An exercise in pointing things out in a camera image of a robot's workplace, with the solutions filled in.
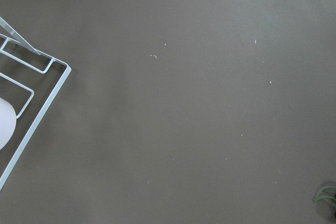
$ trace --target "white round object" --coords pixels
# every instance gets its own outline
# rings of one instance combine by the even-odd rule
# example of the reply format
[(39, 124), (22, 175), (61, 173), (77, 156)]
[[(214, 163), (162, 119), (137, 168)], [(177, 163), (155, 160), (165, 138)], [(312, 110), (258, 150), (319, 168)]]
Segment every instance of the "white round object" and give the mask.
[(11, 139), (16, 125), (16, 114), (11, 104), (0, 98), (0, 150)]

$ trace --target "gray table surface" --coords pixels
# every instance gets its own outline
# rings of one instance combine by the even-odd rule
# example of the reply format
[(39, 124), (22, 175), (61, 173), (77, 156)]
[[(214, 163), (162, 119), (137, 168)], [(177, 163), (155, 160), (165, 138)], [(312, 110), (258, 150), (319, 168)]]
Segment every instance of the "gray table surface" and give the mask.
[(1, 223), (328, 223), (312, 198), (336, 181), (336, 0), (0, 0), (0, 15), (73, 69)]

